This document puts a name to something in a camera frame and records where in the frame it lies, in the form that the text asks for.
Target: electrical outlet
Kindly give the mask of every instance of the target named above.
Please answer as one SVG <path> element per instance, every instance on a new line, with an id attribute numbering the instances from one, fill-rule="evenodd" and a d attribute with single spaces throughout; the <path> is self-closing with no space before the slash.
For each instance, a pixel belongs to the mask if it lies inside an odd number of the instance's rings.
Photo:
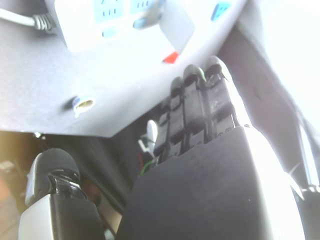
<path id="1" fill-rule="evenodd" d="M 218 3 L 213 10 L 211 21 L 214 22 L 217 20 L 230 6 L 231 4 L 228 2 Z"/>
<path id="2" fill-rule="evenodd" d="M 131 13 L 136 14 L 152 9 L 155 0 L 131 0 Z"/>
<path id="3" fill-rule="evenodd" d="M 125 0 L 93 0 L 97 23 L 120 18 L 124 15 Z"/>

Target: power strip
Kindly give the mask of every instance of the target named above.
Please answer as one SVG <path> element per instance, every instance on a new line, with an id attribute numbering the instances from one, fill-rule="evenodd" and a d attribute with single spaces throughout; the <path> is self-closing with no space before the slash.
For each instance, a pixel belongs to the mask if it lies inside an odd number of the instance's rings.
<path id="1" fill-rule="evenodd" d="M 116 41 L 158 23 L 163 0 L 45 0 L 71 52 Z"/>

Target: white cable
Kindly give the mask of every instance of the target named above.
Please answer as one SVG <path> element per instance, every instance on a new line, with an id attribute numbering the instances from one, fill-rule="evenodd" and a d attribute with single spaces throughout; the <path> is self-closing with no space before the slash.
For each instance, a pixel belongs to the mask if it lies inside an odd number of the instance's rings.
<path id="1" fill-rule="evenodd" d="M 34 27 L 37 30 L 44 30 L 47 33 L 52 33 L 53 26 L 55 25 L 49 14 L 22 16 L 2 8 L 0 8 L 0 19 L 4 19 L 16 24 Z"/>
<path id="2" fill-rule="evenodd" d="M 35 20 L 32 17 L 22 16 L 11 11 L 4 10 L 2 8 L 0 8 L 0 19 L 30 27 L 35 26 Z"/>

